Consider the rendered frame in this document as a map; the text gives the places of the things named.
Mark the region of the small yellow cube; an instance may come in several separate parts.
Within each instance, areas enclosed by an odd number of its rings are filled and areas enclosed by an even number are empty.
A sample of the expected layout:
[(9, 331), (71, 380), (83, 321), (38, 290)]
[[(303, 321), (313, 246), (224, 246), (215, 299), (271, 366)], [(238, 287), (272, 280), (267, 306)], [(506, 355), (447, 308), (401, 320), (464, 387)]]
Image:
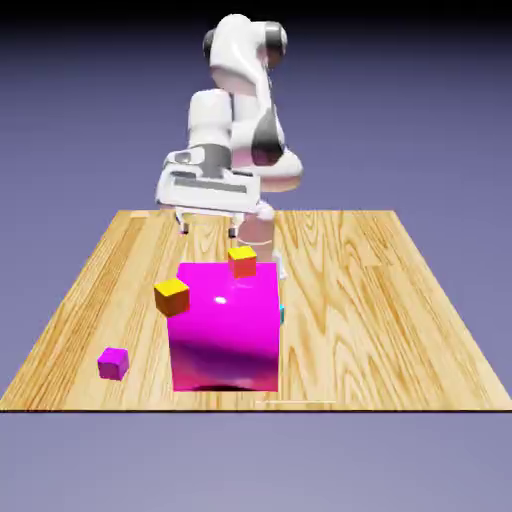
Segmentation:
[(228, 264), (234, 278), (256, 275), (257, 254), (250, 246), (238, 246), (228, 250)]

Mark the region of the large magenta box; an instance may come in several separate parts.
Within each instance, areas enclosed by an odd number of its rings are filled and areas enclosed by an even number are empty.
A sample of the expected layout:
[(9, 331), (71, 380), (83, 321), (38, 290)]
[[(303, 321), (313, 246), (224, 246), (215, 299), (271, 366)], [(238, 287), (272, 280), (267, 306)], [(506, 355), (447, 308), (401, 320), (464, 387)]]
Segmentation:
[(182, 263), (188, 311), (167, 319), (173, 389), (278, 390), (280, 300), (274, 263), (235, 278), (226, 263)]

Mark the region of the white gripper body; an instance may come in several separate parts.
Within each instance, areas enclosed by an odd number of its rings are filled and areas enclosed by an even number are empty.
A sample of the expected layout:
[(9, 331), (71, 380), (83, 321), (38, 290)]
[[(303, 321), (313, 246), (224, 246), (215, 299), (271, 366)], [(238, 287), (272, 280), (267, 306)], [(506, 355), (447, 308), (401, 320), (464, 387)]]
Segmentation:
[(228, 170), (221, 178), (204, 177), (192, 171), (165, 171), (155, 199), (166, 206), (251, 213), (260, 199), (260, 178)]

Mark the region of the small magenta cube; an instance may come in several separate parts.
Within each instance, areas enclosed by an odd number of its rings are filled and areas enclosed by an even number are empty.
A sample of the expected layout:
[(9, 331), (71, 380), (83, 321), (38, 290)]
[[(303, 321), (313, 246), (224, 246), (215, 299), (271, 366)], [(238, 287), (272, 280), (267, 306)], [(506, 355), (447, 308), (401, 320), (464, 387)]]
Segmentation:
[(121, 381), (129, 368), (128, 350), (107, 347), (97, 360), (102, 379)]

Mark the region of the small orange cube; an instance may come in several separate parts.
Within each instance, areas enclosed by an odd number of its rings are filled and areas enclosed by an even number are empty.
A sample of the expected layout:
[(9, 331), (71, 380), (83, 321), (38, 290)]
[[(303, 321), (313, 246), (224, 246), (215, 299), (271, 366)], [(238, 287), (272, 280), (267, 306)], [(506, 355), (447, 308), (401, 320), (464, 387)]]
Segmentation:
[(184, 313), (190, 307), (190, 288), (178, 278), (155, 284), (154, 296), (158, 311), (167, 318)]

